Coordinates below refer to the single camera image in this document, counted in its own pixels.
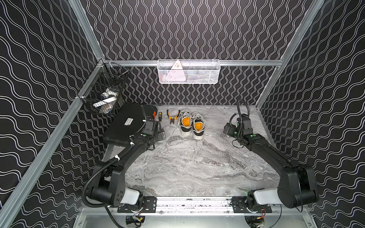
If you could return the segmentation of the black white sneaker with laces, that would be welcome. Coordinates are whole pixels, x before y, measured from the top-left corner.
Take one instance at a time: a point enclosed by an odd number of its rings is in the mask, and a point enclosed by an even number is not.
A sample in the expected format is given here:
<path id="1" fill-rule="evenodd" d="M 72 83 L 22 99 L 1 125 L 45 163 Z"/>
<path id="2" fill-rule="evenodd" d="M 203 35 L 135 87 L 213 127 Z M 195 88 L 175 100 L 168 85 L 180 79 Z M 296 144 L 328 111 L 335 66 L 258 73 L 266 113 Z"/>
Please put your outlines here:
<path id="1" fill-rule="evenodd" d="M 189 136 L 192 131 L 192 115 L 189 111 L 180 114 L 180 132 L 183 136 Z"/>

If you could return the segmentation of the orange insole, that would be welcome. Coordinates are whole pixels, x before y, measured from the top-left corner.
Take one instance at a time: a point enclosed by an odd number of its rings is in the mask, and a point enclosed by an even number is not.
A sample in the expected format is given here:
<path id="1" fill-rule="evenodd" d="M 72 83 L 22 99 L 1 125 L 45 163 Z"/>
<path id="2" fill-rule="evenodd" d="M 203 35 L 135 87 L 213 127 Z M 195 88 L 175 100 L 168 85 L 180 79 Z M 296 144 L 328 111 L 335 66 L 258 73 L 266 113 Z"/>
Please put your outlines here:
<path id="1" fill-rule="evenodd" d="M 185 116 L 182 118 L 182 125 L 184 127 L 190 127 L 191 126 L 191 117 Z"/>
<path id="2" fill-rule="evenodd" d="M 201 131 L 204 128 L 204 123 L 203 122 L 195 122 L 194 123 L 194 129 L 195 131 Z"/>

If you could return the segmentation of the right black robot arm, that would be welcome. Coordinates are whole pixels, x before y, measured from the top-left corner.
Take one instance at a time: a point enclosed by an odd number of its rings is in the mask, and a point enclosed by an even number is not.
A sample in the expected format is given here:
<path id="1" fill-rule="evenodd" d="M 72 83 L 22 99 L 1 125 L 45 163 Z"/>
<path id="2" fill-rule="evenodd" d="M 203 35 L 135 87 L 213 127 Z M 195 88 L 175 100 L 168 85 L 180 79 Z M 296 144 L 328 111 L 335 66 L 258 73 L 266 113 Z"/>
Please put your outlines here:
<path id="1" fill-rule="evenodd" d="M 265 137 L 254 134 L 252 129 L 240 130 L 227 123 L 223 133 L 239 139 L 242 145 L 265 160 L 280 176 L 277 188 L 253 192 L 258 204 L 282 204 L 295 208 L 319 200 L 314 169 L 299 165 L 273 147 Z"/>

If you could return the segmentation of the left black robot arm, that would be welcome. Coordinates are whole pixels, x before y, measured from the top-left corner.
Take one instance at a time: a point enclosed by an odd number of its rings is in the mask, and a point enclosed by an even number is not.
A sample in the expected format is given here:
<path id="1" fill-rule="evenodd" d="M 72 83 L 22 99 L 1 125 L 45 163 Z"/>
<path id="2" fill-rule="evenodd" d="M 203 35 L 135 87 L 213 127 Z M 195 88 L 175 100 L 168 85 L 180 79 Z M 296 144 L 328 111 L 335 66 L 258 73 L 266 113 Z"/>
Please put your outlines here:
<path id="1" fill-rule="evenodd" d="M 119 154 L 95 166 L 92 177 L 82 190 L 83 203 L 91 208 L 118 207 L 120 204 L 141 208 L 138 202 L 141 193 L 126 187 L 125 173 L 141 154 L 165 139 L 164 129 L 157 130 L 152 135 L 130 136 L 127 146 Z"/>

